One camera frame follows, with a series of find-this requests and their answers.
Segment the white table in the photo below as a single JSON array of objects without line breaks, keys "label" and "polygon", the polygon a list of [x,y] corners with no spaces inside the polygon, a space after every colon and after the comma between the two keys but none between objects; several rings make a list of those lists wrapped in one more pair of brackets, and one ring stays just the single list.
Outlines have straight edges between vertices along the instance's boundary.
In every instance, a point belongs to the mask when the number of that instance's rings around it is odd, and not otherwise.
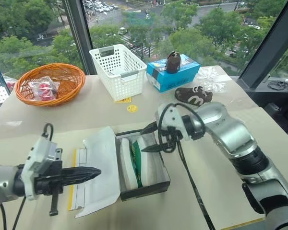
[{"label": "white table", "polygon": [[[219,73],[216,77],[226,82],[228,92],[215,93],[213,100],[224,103],[232,116],[245,122],[264,153],[273,159],[288,180],[288,160],[284,160],[288,159],[288,136],[220,67],[215,69]],[[132,97],[132,104],[139,107],[139,111],[133,114],[126,110],[129,104],[113,103],[97,76],[87,77],[85,87],[74,101],[56,108],[31,107],[12,94],[0,109],[0,164],[23,163],[44,123],[52,122],[55,127],[54,141],[58,147],[64,148],[64,166],[71,166],[72,149],[81,147],[82,139],[95,132],[96,127],[110,125],[116,132],[143,128],[152,121],[160,103],[173,100],[173,93],[159,94],[145,82],[144,93]],[[116,114],[117,118],[111,119],[112,114]],[[183,143],[183,148],[216,229],[263,217],[250,207],[241,189],[241,180],[208,135],[198,141]],[[163,154],[163,158],[171,177],[169,190],[163,194],[118,201],[79,219],[73,219],[74,211],[66,211],[68,192],[60,196],[60,214],[54,218],[48,217],[50,197],[42,196],[37,201],[26,203],[19,229],[30,230],[33,226],[35,229],[49,230],[207,229],[178,154]],[[20,202],[5,204],[9,223],[14,220]]]}]

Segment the orange basket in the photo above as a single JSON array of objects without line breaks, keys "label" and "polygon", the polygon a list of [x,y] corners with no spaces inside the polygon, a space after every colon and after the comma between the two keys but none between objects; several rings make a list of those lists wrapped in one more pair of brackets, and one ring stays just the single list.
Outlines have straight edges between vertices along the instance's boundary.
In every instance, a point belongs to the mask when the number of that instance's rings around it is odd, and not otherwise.
[{"label": "orange basket", "polygon": [[[57,98],[49,101],[33,101],[34,95],[29,82],[49,76],[53,81],[60,82]],[[35,106],[56,106],[72,100],[83,87],[84,72],[76,66],[54,63],[38,67],[25,73],[17,82],[16,95],[22,102]]]}]

